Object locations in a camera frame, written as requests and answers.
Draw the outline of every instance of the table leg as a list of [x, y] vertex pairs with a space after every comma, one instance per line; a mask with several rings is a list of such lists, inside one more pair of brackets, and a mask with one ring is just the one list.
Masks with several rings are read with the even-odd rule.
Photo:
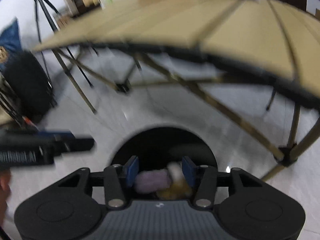
[[272, 90], [271, 98], [270, 98], [269, 103], [268, 103], [268, 105], [267, 105], [267, 107], [266, 107], [266, 110], [267, 110], [267, 111], [270, 110], [270, 107], [271, 107], [271, 105], [272, 105], [272, 103], [273, 103], [273, 100], [275, 99], [275, 96], [276, 96], [276, 90], [273, 89], [273, 90]]
[[[70, 49], [69, 49], [68, 47], [67, 47], [66, 49], [67, 49], [68, 53], [70, 54], [70, 56], [71, 56], [73, 59], [75, 59], [75, 57], [74, 57], [73, 54], [71, 53]], [[87, 83], [89, 84], [89, 86], [90, 86], [90, 87], [93, 87], [92, 83], [90, 82], [90, 80], [88, 79], [88, 77], [86, 76], [86, 74], [83, 72], [83, 70], [82, 70], [79, 66], [77, 66], [77, 67], [78, 67], [78, 69], [80, 70], [81, 74], [84, 76], [84, 78], [85, 78], [85, 80], [87, 81]]]
[[117, 90], [117, 86], [115, 83], [113, 83], [112, 81], [106, 79], [104, 76], [100, 75], [99, 73], [96, 73], [95, 71], [93, 71], [92, 69], [88, 68], [86, 65], [82, 64], [81, 62], [67, 56], [65, 53], [63, 53], [62, 50], [57, 49], [57, 52], [67, 58], [68, 60], [70, 60], [70, 62], [73, 62], [74, 64], [76, 64], [78, 67], [84, 69], [85, 71], [87, 71], [89, 74], [91, 74], [93, 77], [95, 77], [96, 79], [99, 79], [100, 81], [102, 81], [103, 83], [105, 83], [106, 85], [110, 86], [111, 88], [113, 88], [114, 90]]
[[281, 164], [277, 164], [274, 168], [272, 168], [266, 175], [264, 175], [261, 180], [262, 181], [267, 181], [268, 179], [273, 178], [276, 174], [278, 174], [280, 171], [282, 171], [283, 169], [285, 169], [284, 166], [282, 166]]
[[284, 157], [284, 154], [276, 147], [274, 146], [266, 137], [263, 136], [262, 133], [260, 133], [257, 129], [255, 129], [251, 124], [249, 124], [247, 121], [245, 121], [242, 117], [240, 117], [238, 114], [231, 111], [229, 108], [224, 106], [222, 103], [220, 103], [218, 100], [210, 96], [208, 93], [202, 91], [197, 84], [189, 83], [185, 81], [183, 78], [181, 78], [176, 73], [170, 73], [166, 68], [162, 67], [161, 65], [154, 62], [148, 55], [146, 54], [138, 54], [137, 59], [143, 61], [147, 65], [149, 65], [151, 68], [157, 70], [158, 72], [165, 75], [170, 81], [177, 82], [180, 85], [184, 86], [197, 96], [199, 96], [201, 99], [203, 99], [206, 103], [220, 111], [222, 114], [227, 116], [230, 120], [235, 122], [237, 125], [239, 125], [244, 131], [246, 131], [248, 134], [250, 134], [253, 138], [255, 138], [258, 142], [260, 142], [265, 148], [267, 148], [274, 157], [281, 161]]
[[[241, 79], [239, 77], [233, 76], [231, 74], [222, 74], [217, 77], [211, 78], [195, 78], [195, 79], [185, 79], [186, 82], [196, 83], [196, 84], [255, 84], [249, 80]], [[154, 85], [179, 85], [177, 82], [172, 82], [170, 80], [155, 80], [151, 82], [137, 82], [132, 83], [131, 87], [145, 87]]]
[[320, 117], [307, 135], [290, 151], [290, 160], [295, 161], [320, 137]]
[[[295, 147], [293, 147], [293, 149], [290, 151], [289, 153], [290, 160], [296, 161], [298, 157], [302, 155], [319, 137], [320, 137], [320, 117], [316, 121], [315, 125], [311, 128], [311, 130], [307, 133], [307, 135], [302, 139], [302, 141], [299, 144], [297, 144]], [[271, 169], [266, 175], [264, 175], [261, 178], [261, 180], [267, 181], [268, 179], [271, 179], [277, 173], [282, 171], [284, 168], [285, 168], [284, 166], [282, 166], [281, 164], [278, 164], [273, 169]]]
[[129, 68], [128, 72], [125, 74], [124, 76], [124, 81], [123, 83], [126, 84], [127, 82], [129, 82], [129, 78], [131, 77], [131, 75], [133, 74], [134, 70], [138, 68], [137, 63], [134, 62], [132, 64], [132, 66]]
[[95, 114], [97, 112], [97, 110], [93, 107], [93, 105], [90, 103], [90, 101], [88, 100], [88, 98], [85, 96], [85, 94], [83, 93], [83, 91], [81, 90], [81, 88], [79, 87], [78, 83], [75, 81], [75, 79], [73, 78], [73, 76], [71, 75], [70, 71], [68, 70], [66, 64], [63, 62], [61, 56], [59, 55], [59, 53], [56, 50], [52, 51], [54, 53], [54, 55], [56, 56], [57, 60], [59, 61], [61, 67], [63, 68], [65, 74], [68, 76], [68, 78], [70, 79], [70, 81], [72, 82], [72, 84], [74, 85], [74, 87], [76, 88], [76, 90], [78, 91], [78, 93], [81, 95], [81, 97], [83, 98], [83, 100], [86, 102], [86, 104], [89, 106], [89, 108], [91, 109], [91, 111]]
[[298, 124], [299, 124], [299, 116], [300, 116], [300, 105], [294, 104], [293, 118], [291, 124], [290, 135], [287, 143], [287, 147], [292, 149], [294, 145], [294, 141], [297, 134]]
[[135, 62], [135, 64], [136, 64], [136, 66], [137, 66], [137, 68], [138, 68], [138, 70], [142, 70], [142, 68], [141, 68], [141, 65], [140, 65], [140, 62], [137, 60], [137, 58], [133, 55], [130, 55], [131, 57], [133, 57], [133, 60], [134, 60], [134, 62]]

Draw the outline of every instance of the person's hand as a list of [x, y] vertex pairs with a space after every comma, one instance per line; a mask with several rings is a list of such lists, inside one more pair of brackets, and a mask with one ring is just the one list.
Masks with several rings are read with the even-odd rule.
[[10, 170], [0, 173], [0, 225], [3, 224], [5, 211], [7, 210], [7, 199], [10, 196], [9, 182], [11, 179]]

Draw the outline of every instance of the metal screw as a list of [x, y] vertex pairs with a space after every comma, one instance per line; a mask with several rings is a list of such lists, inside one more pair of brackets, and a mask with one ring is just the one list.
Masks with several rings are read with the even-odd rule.
[[196, 205], [198, 207], [208, 207], [211, 205], [211, 201], [209, 199], [201, 198], [196, 201]]
[[122, 207], [124, 204], [123, 200], [114, 198], [108, 201], [108, 205], [110, 207]]

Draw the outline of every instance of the metal table frame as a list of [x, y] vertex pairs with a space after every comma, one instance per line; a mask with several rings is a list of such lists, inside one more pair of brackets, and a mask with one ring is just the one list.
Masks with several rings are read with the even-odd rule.
[[[265, 174], [261, 179], [266, 181], [271, 179], [281, 170], [286, 167], [289, 167], [294, 162], [297, 161], [298, 157], [303, 154], [319, 137], [320, 137], [320, 117], [318, 118], [316, 124], [313, 128], [308, 132], [308, 134], [300, 141], [300, 143], [295, 143], [295, 137], [298, 128], [299, 116], [300, 116], [300, 105], [297, 103], [294, 106], [294, 113], [292, 119], [292, 125], [290, 130], [290, 135], [288, 139], [288, 143], [285, 147], [276, 147], [273, 145], [261, 132], [259, 132], [256, 128], [254, 128], [251, 124], [249, 124], [246, 120], [240, 117], [238, 114], [233, 112], [231, 109], [223, 105], [217, 99], [212, 97], [207, 92], [203, 91], [198, 84], [203, 83], [211, 83], [211, 84], [254, 84], [251, 80], [245, 80], [243, 78], [239, 78], [235, 75], [225, 73], [218, 77], [212, 78], [205, 78], [205, 79], [184, 79], [179, 76], [177, 73], [169, 72], [165, 67], [156, 63], [153, 59], [151, 59], [145, 53], [135, 53], [135, 54], [128, 54], [134, 59], [134, 64], [129, 68], [128, 72], [124, 77], [124, 81], [121, 84], [115, 84], [114, 82], [106, 79], [104, 76], [96, 73], [89, 67], [85, 66], [78, 60], [67, 56], [61, 49], [53, 49], [53, 53], [55, 54], [57, 60], [59, 61], [60, 65], [62, 66], [64, 72], [77, 89], [83, 100], [89, 106], [93, 113], [96, 113], [96, 109], [92, 106], [86, 95], [83, 93], [73, 76], [71, 75], [70, 71], [66, 67], [66, 64], [63, 62], [61, 56], [68, 59], [71, 63], [76, 64], [80, 69], [88, 72], [93, 77], [97, 78], [98, 80], [102, 81], [109, 87], [114, 90], [127, 92], [129, 87], [143, 87], [143, 86], [151, 86], [151, 85], [172, 85], [172, 84], [180, 84], [181, 86], [185, 87], [193, 94], [197, 95], [199, 98], [204, 100], [213, 108], [217, 109], [219, 112], [224, 114], [238, 126], [240, 126], [244, 131], [250, 134], [253, 138], [255, 138], [258, 142], [260, 142], [266, 149], [268, 149], [278, 162], [278, 164], [272, 168], [267, 174]], [[141, 69], [140, 63], [143, 62], [148, 65], [150, 68], [158, 71], [159, 73], [163, 74], [167, 81], [155, 81], [155, 82], [142, 82], [142, 83], [129, 83], [129, 78], [131, 77], [132, 73], [136, 68]], [[273, 98], [275, 96], [276, 91], [274, 90], [272, 93], [272, 97], [267, 108], [270, 107]]]

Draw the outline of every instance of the wooden tabletop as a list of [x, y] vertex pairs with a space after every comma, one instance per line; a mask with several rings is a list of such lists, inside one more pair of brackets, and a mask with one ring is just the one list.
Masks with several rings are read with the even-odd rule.
[[75, 20], [34, 51], [86, 42], [221, 55], [320, 98], [320, 22], [277, 0], [120, 0]]

